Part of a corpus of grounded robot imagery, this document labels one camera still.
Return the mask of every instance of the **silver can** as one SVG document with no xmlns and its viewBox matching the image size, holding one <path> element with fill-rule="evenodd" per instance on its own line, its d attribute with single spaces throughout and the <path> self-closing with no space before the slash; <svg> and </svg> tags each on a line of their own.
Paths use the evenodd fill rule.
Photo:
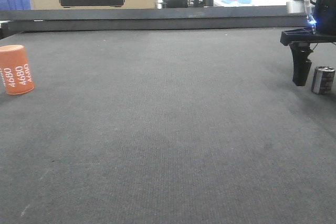
<svg viewBox="0 0 336 224">
<path fill-rule="evenodd" d="M 331 67 L 316 67 L 311 91 L 315 94 L 330 93 L 334 76 L 335 69 Z"/>
</svg>

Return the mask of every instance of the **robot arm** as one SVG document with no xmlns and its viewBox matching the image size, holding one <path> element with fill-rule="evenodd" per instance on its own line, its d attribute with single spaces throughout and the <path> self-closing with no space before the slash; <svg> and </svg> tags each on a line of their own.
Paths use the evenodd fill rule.
<svg viewBox="0 0 336 224">
<path fill-rule="evenodd" d="M 311 43 L 336 42 L 336 0 L 317 0 L 314 13 L 310 0 L 304 0 L 308 27 L 283 31 L 280 42 L 289 46 L 293 56 L 293 82 L 305 86 L 313 52 Z"/>
</svg>

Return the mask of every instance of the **metal can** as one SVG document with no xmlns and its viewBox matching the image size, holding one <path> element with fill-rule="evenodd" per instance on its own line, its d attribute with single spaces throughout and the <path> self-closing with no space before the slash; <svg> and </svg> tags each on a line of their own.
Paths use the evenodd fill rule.
<svg viewBox="0 0 336 224">
<path fill-rule="evenodd" d="M 311 91 L 315 94 L 326 94 L 331 91 L 335 69 L 331 67 L 316 67 Z"/>
</svg>

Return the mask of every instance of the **gray carpet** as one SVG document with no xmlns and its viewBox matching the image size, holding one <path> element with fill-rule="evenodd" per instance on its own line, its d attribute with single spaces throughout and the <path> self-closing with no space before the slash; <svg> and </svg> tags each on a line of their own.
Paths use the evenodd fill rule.
<svg viewBox="0 0 336 224">
<path fill-rule="evenodd" d="M 0 89 L 0 223 L 335 223 L 336 87 L 291 82 L 282 30 L 1 40 L 36 89 Z"/>
</svg>

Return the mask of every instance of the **orange cylinder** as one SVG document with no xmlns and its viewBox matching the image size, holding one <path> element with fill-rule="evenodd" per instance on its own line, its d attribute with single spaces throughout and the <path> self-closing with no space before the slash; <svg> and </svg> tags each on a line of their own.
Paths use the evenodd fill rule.
<svg viewBox="0 0 336 224">
<path fill-rule="evenodd" d="M 0 78 L 7 94 L 24 94 L 33 90 L 31 75 L 24 46 L 0 47 Z"/>
</svg>

